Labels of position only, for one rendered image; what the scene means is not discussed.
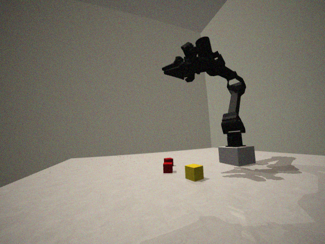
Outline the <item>yellow cube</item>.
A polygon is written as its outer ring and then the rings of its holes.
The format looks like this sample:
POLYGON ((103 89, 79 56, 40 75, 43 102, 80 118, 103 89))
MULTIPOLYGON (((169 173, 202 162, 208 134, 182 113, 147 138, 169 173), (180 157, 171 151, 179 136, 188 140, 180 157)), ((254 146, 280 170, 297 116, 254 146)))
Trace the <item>yellow cube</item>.
POLYGON ((199 181, 204 179, 204 168, 202 165, 190 164, 185 166, 185 178, 191 181, 199 181))

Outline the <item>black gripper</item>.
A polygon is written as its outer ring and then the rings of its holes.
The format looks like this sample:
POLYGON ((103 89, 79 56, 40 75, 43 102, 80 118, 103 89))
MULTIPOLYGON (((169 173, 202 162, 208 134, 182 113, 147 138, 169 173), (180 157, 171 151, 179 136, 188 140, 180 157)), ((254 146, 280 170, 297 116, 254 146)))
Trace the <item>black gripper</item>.
POLYGON ((189 62, 189 59, 183 59, 180 56, 177 56, 175 61, 166 66, 162 67, 164 74, 173 76, 176 78, 183 79, 187 82, 192 82, 194 80, 194 74, 200 74, 203 71, 203 60, 200 57, 196 62, 189 62))

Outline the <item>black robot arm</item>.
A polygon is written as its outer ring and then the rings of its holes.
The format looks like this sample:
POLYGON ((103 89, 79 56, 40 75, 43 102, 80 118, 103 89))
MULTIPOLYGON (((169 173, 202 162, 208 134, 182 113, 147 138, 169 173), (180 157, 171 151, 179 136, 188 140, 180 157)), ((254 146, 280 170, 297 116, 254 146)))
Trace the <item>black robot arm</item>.
POLYGON ((242 147, 242 133, 246 133, 242 120, 239 117, 240 98, 245 93, 246 85, 236 71, 232 71, 225 66, 225 61, 221 54, 212 52, 208 37, 201 37, 196 41, 196 47, 187 42, 181 49, 184 52, 184 59, 189 62, 196 62, 200 57, 203 60, 203 71, 209 76, 221 76, 227 79, 227 88, 231 93, 231 100, 228 113, 223 114, 221 127, 223 134, 227 134, 226 147, 242 147), (198 54, 198 56, 197 56, 198 54), (218 58, 215 60, 215 58, 218 58), (236 79, 239 83, 229 85, 229 80, 236 79), (233 132, 239 131, 239 132, 233 132), (230 132, 230 133, 229 133, 230 132))

